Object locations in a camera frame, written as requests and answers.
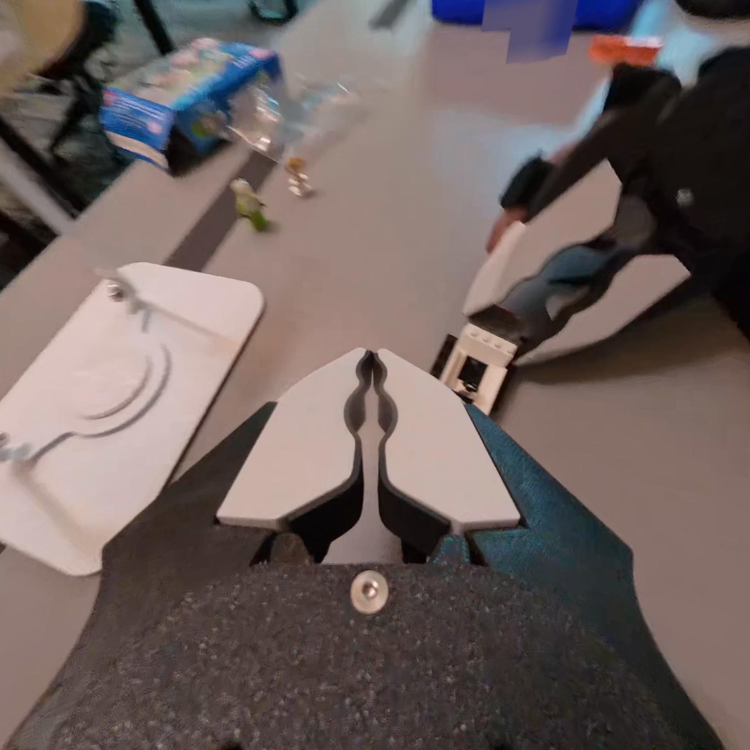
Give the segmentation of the black office chair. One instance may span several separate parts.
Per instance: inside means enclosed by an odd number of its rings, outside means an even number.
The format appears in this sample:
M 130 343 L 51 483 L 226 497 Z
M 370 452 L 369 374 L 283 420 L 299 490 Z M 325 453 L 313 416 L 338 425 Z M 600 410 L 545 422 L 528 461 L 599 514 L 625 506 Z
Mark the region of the black office chair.
M 2 2 L 2 98 L 24 83 L 85 78 L 87 61 L 114 41 L 132 6 L 157 51 L 174 51 L 155 2 Z

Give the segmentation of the orange white lego car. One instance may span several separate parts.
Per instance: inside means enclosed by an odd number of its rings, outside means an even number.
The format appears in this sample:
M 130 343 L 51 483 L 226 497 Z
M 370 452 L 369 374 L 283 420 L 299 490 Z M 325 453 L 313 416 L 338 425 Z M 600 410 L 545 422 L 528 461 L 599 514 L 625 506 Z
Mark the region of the orange white lego car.
M 493 305 L 469 316 L 458 335 L 445 336 L 430 373 L 490 416 L 522 343 L 520 323 Z

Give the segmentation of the orange small flat object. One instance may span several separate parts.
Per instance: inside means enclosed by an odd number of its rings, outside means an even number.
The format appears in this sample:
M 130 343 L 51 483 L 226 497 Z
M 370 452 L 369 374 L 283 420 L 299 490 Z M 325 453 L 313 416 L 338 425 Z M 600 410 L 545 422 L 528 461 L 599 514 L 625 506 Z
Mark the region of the orange small flat object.
M 637 68 L 650 66 L 663 48 L 660 37 L 633 37 L 622 34 L 595 34 L 588 55 L 597 64 L 614 67 L 628 64 Z

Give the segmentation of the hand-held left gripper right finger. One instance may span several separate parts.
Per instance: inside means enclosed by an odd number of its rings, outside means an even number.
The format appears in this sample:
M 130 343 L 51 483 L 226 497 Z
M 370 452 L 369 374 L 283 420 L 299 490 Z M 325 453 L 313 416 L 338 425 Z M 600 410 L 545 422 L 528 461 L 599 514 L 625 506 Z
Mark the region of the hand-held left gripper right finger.
M 372 370 L 386 529 L 406 549 L 435 549 L 444 536 L 518 527 L 522 514 L 464 401 L 389 350 L 374 352 Z

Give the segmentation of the blue storage bin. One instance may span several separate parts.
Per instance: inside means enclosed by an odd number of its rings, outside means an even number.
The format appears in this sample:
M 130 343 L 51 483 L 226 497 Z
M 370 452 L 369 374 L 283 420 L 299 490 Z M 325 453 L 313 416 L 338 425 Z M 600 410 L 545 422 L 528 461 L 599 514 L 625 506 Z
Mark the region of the blue storage bin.
M 628 28 L 642 1 L 578 1 L 573 30 L 618 32 Z M 484 1 L 432 1 L 432 16 L 439 22 L 481 25 Z

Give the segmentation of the blue cardboard box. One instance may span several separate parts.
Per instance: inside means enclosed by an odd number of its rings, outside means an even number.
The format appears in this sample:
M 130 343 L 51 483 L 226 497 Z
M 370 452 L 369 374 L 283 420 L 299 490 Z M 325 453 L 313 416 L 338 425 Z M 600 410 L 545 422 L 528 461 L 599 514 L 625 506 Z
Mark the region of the blue cardboard box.
M 230 139 L 253 88 L 283 81 L 276 51 L 199 37 L 105 86 L 98 119 L 112 145 L 181 175 Z

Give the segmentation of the small gold trophy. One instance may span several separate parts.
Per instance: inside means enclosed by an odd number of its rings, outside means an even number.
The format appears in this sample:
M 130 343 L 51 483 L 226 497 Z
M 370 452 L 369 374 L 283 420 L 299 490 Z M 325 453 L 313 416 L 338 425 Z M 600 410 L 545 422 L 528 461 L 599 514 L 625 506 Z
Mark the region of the small gold trophy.
M 305 199 L 314 194 L 314 188 L 307 175 L 307 161 L 303 157 L 291 156 L 285 163 L 288 175 L 288 189 L 298 198 Z

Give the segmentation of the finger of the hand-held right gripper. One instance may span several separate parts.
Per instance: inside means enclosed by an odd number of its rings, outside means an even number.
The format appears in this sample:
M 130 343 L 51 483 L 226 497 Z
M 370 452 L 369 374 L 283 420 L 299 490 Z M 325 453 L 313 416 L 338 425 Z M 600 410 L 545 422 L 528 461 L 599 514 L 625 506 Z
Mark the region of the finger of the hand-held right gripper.
M 514 249 L 526 230 L 525 223 L 515 221 L 496 243 L 468 289 L 462 308 L 465 317 L 475 315 L 495 305 L 501 299 L 505 288 L 507 267 Z
M 691 280 L 671 254 L 622 241 L 502 242 L 502 310 L 518 320 L 513 363 L 535 365 L 606 341 Z

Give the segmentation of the clear plastic bag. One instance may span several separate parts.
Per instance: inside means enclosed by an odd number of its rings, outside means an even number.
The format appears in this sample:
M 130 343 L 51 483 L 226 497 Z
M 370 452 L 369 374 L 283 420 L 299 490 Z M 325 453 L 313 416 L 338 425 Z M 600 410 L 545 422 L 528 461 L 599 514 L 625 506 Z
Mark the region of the clear plastic bag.
M 230 98 L 226 137 L 276 161 L 311 166 L 341 145 L 370 115 L 370 103 L 346 80 L 294 80 L 264 73 Z

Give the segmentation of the green minifigure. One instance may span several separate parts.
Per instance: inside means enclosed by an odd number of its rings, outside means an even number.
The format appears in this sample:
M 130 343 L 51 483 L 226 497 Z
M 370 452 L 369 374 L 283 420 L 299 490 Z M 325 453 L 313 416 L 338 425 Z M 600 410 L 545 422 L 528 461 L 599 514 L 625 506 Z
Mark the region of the green minifigure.
M 256 232 L 267 232 L 271 224 L 266 216 L 266 204 L 263 203 L 250 183 L 236 177 L 230 183 L 237 214 L 246 219 Z

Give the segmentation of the white book stand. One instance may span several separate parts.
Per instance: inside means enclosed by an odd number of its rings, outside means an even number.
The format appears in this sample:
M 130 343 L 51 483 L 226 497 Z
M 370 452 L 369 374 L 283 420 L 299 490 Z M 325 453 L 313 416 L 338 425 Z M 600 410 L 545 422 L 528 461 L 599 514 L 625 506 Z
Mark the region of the white book stand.
M 155 501 L 265 307 L 255 284 L 106 274 L 2 399 L 2 543 L 71 577 Z

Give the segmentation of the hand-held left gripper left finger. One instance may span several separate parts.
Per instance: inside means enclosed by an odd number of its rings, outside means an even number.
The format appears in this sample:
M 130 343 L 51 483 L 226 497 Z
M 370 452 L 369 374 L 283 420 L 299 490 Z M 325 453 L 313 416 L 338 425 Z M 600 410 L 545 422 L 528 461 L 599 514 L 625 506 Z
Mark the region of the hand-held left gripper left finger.
M 363 506 L 359 430 L 370 375 L 370 351 L 354 349 L 288 389 L 221 503 L 218 521 L 292 532 L 307 549 L 329 549 L 350 531 Z

